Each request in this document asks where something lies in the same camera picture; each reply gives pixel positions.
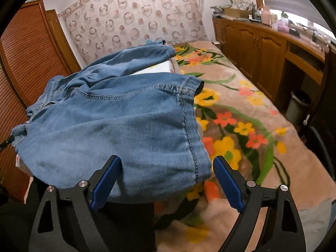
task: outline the wardrobe door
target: wardrobe door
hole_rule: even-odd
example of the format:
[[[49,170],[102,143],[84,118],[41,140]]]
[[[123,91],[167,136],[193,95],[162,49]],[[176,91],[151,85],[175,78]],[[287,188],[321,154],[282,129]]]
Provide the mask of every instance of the wardrobe door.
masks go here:
[[[1,37],[5,71],[29,106],[43,93],[50,78],[71,74],[53,39],[42,0],[26,3]]]
[[[0,63],[0,141],[5,141],[16,125],[26,121],[25,106],[13,90]],[[0,183],[18,200],[24,200],[29,176],[15,167],[15,152],[8,146],[0,153]]]
[[[60,51],[65,63],[69,67],[71,73],[76,73],[81,70],[76,57],[74,56],[71,47],[64,35],[62,27],[59,23],[56,10],[47,10],[45,16],[48,21],[48,25],[51,31],[51,34],[56,42],[58,50]]]

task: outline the trash can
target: trash can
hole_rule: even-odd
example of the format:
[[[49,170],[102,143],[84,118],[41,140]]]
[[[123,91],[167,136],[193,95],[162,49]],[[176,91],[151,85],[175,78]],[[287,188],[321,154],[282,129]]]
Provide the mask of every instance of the trash can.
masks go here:
[[[301,125],[311,106],[311,99],[302,90],[292,91],[291,94],[292,99],[286,111],[286,118],[292,124]]]

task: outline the metal screw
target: metal screw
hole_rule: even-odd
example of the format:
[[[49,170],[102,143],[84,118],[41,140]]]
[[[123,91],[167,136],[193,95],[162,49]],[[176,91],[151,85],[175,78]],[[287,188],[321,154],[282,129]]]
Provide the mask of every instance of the metal screw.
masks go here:
[[[48,192],[52,192],[55,189],[55,186],[49,186],[47,187]]]
[[[287,187],[286,185],[281,185],[281,186],[280,186],[280,189],[281,189],[283,192],[288,191],[288,187]]]
[[[253,188],[253,187],[255,187],[255,182],[249,180],[249,181],[247,181],[247,185],[248,185],[250,188]]]
[[[80,182],[78,183],[78,185],[79,185],[81,188],[83,188],[83,187],[85,187],[85,186],[87,185],[87,181],[86,181],[86,180],[82,180],[82,181],[80,181]]]

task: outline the box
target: box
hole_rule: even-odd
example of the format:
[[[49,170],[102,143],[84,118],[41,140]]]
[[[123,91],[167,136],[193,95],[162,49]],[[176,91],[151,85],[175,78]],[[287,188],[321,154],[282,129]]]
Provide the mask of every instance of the box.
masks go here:
[[[234,18],[249,18],[249,15],[252,15],[252,11],[247,10],[239,10],[239,9],[232,9],[232,8],[225,8],[224,13],[227,16],[234,17]]]

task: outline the bed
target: bed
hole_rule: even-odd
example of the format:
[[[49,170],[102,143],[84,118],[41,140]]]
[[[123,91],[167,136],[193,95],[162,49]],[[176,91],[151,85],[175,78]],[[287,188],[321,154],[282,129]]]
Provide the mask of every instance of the bed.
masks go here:
[[[290,188],[303,224],[307,251],[313,251],[334,221],[336,186],[294,126],[272,102],[210,42],[175,47],[184,75],[203,79],[195,97],[197,121],[211,159],[223,155],[249,180]],[[218,251],[238,217],[216,177],[199,183],[185,196],[155,203],[159,252]],[[258,242],[266,209],[262,209],[246,251]]]

